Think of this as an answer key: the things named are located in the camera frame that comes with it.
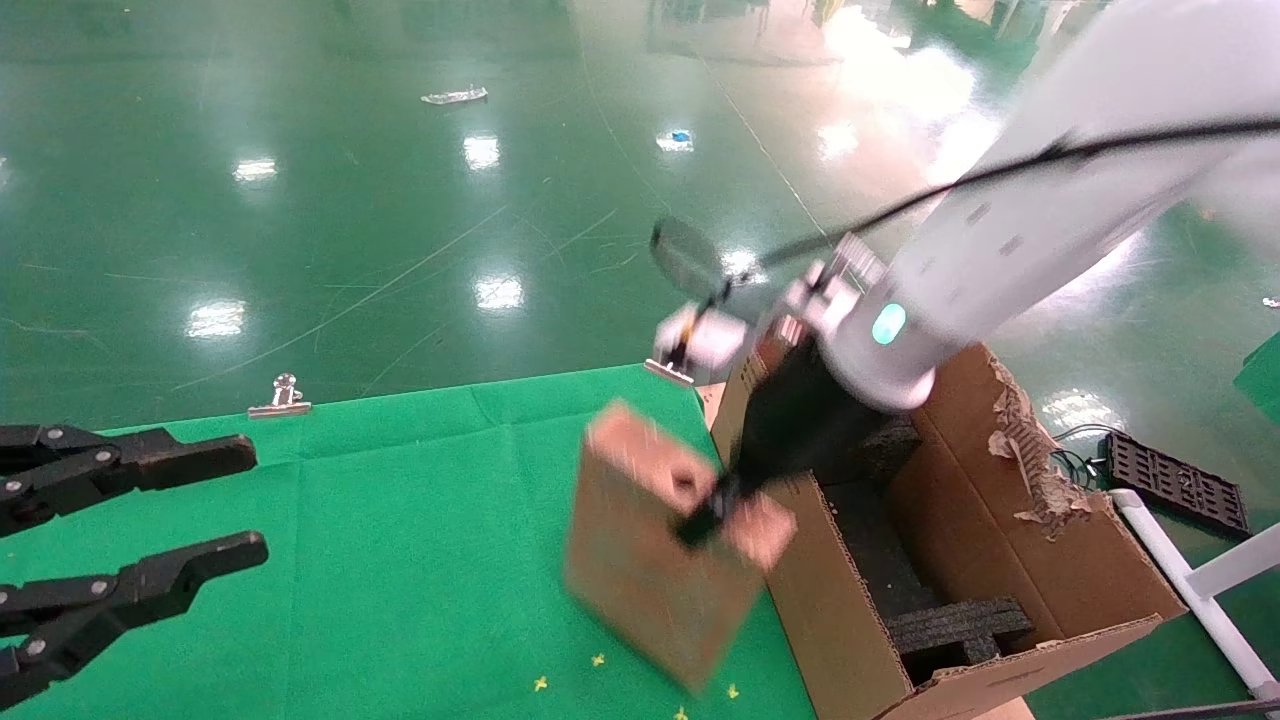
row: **white robotic arm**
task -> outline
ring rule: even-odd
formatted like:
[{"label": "white robotic arm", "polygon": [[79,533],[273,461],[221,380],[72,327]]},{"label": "white robotic arm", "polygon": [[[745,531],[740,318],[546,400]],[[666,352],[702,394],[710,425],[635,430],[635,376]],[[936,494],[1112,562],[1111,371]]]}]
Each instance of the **white robotic arm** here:
[{"label": "white robotic arm", "polygon": [[[1203,140],[1196,131],[1196,142],[1125,152],[1062,149],[1152,128],[1280,118],[1276,37],[1276,0],[1121,0],[1102,13],[1027,94],[972,174],[1048,160],[1016,178],[952,190],[887,269],[850,236],[826,269],[817,264],[787,288],[760,324],[783,327],[795,348],[756,387],[735,456],[680,537],[701,542],[763,484],[920,406],[934,368],[1174,204],[1216,197],[1219,211],[1238,211],[1256,240],[1270,240],[1263,218],[1280,179],[1272,136]],[[654,250],[678,278],[677,243],[662,241],[668,229],[684,232],[678,222],[659,223]],[[858,270],[865,292],[845,282],[845,266]],[[686,382],[723,374],[750,333],[707,311],[710,304],[686,306],[659,327],[652,368]]]},{"label": "white robotic arm", "polygon": [[[1274,0],[1123,0],[1029,90],[975,168],[1152,127],[1280,117],[1276,37]],[[1184,199],[1211,197],[1245,236],[1274,245],[1277,174],[1280,142],[1233,138],[954,190],[823,338],[823,356],[855,397],[910,410],[934,366]]]}]

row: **cardboard piece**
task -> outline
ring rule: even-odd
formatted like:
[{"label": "cardboard piece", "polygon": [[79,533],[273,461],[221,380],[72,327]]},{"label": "cardboard piece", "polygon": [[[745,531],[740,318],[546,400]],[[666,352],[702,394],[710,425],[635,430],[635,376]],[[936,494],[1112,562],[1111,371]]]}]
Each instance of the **cardboard piece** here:
[{"label": "cardboard piece", "polygon": [[[723,389],[712,428],[722,459],[768,372],[762,355],[777,348],[748,357]],[[819,720],[969,720],[1000,706],[1016,715],[1006,703],[1185,612],[1106,496],[1089,495],[1087,511],[1071,512],[1053,539],[1025,519],[1036,503],[1029,483],[1018,460],[988,445],[1002,429],[1001,378],[1011,375],[983,345],[940,368],[913,415],[923,442],[886,500],[913,565],[946,600],[1018,598],[1036,630],[1015,655],[913,687],[818,484],[801,478],[769,489],[797,520],[795,550],[773,569],[769,592]],[[1043,428],[1032,420],[1018,432]]]},{"label": "cardboard piece", "polygon": [[673,536],[716,468],[621,402],[586,429],[564,583],[614,632],[700,691],[782,556],[795,518],[759,496],[696,552]]}]

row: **small debris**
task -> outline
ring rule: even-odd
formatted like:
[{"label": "small debris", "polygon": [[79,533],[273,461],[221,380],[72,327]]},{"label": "small debris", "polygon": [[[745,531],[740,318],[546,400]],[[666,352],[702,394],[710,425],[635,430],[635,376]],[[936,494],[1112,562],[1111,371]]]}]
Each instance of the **small debris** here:
[{"label": "small debris", "polygon": [[694,133],[685,129],[664,132],[655,142],[667,152],[689,152],[694,149]]},{"label": "small debris", "polygon": [[484,97],[489,97],[489,91],[472,85],[466,90],[424,95],[422,102],[430,102],[431,105],[452,105],[454,102],[470,102],[471,100],[480,100]]}]

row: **green table cover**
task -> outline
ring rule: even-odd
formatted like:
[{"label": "green table cover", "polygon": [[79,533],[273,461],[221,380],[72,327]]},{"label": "green table cover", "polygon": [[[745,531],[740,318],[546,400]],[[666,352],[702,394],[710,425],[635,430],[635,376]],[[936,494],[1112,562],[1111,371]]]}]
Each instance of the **green table cover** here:
[{"label": "green table cover", "polygon": [[1267,418],[1280,423],[1280,333],[1244,359],[1235,387]]},{"label": "green table cover", "polygon": [[166,425],[184,441],[246,433],[260,465],[6,538],[4,582],[115,571],[244,529],[266,536],[270,560],[6,717],[813,717],[767,593],[694,698],[564,592],[579,443],[613,397],[713,455],[694,393],[640,368]]}]

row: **white pipe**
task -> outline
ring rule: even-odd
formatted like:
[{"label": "white pipe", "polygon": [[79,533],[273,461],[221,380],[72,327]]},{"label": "white pipe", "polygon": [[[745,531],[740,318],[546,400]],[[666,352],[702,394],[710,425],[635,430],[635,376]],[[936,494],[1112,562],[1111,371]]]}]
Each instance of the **white pipe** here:
[{"label": "white pipe", "polygon": [[1272,525],[1192,570],[1192,574],[1187,575],[1187,584],[1201,597],[1215,597],[1277,565],[1280,565],[1280,525]]},{"label": "white pipe", "polygon": [[[1120,514],[1124,515],[1129,527],[1133,528],[1134,534],[1142,539],[1142,544],[1147,546],[1147,552],[1151,553],[1151,557],[1155,559],[1156,564],[1165,571],[1165,575],[1169,577],[1169,582],[1172,583],[1178,594],[1183,597],[1183,602],[1196,614],[1201,625],[1204,626],[1210,638],[1222,651],[1222,655],[1226,656],[1231,666],[1235,667],[1235,671],[1244,680],[1253,697],[1258,700],[1280,698],[1280,683],[1276,683],[1275,676],[1271,675],[1267,666],[1258,659],[1258,653],[1253,652],[1248,641],[1235,628],[1231,619],[1226,616],[1226,612],[1222,611],[1212,597],[1202,597],[1192,589],[1187,582],[1187,577],[1192,574],[1192,566],[1187,564],[1187,559],[1178,552],[1174,542],[1169,539],[1165,530],[1152,518],[1151,512],[1142,503],[1142,498],[1138,497],[1138,493],[1129,489],[1115,489],[1110,495]],[[1280,720],[1280,712],[1268,712],[1267,717],[1270,720]]]}]

